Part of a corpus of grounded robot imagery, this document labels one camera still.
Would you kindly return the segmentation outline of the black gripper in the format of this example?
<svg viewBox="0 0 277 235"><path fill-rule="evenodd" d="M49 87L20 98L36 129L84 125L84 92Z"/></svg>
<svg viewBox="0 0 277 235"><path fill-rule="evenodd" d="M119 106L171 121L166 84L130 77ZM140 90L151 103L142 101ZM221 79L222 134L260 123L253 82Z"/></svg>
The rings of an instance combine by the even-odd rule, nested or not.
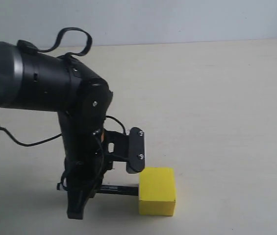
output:
<svg viewBox="0 0 277 235"><path fill-rule="evenodd" d="M109 142L109 137L63 137L65 160L61 189L67 192L69 219L83 219L91 193L100 188L104 174L112 169Z"/></svg>

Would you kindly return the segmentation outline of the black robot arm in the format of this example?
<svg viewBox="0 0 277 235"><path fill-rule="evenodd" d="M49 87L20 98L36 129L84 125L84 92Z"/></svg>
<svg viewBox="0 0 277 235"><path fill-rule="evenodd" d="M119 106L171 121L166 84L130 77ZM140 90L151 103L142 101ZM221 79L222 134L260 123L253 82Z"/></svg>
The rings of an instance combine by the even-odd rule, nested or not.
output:
<svg viewBox="0 0 277 235"><path fill-rule="evenodd" d="M104 121L113 93L75 54L52 57L27 42L0 42L0 108L56 112L65 150L58 189L81 220L105 174Z"/></svg>

